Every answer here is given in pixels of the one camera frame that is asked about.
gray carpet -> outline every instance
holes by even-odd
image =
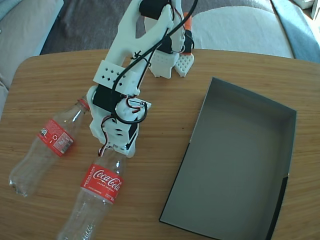
[[[110,48],[129,3],[130,0],[64,0],[41,54]],[[193,0],[182,0],[182,10],[189,11],[192,3]],[[269,0],[199,0],[193,15],[228,6],[247,6],[273,13]],[[141,18],[137,36],[144,32]]]

cardboard box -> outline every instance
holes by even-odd
[[[160,216],[219,240],[269,240],[289,176],[297,112],[213,78]]]

clear plastic bottle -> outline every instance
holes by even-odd
[[[32,195],[46,171],[74,142],[89,105],[82,97],[70,108],[58,112],[41,129],[28,153],[9,175],[9,185],[17,194]]]
[[[126,156],[107,149],[88,169],[72,213],[57,240],[93,240],[97,228],[108,214],[126,167]]]

wood grain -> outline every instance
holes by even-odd
[[[41,55],[16,72],[0,122],[0,239],[55,239],[74,205],[79,184],[100,147],[88,114],[75,146],[22,198],[8,186],[12,168],[38,130],[57,111],[86,94],[106,50]],[[320,239],[320,65],[295,59],[195,50],[186,78],[146,74],[141,99],[152,103],[141,124],[125,184],[97,240],[201,240],[159,223],[212,76],[298,111],[296,140],[274,240]]]

orange part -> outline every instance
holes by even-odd
[[[189,19],[188,19],[188,20],[185,22],[185,24],[184,24],[185,30],[191,31],[191,27],[192,27],[192,16],[190,16]]]

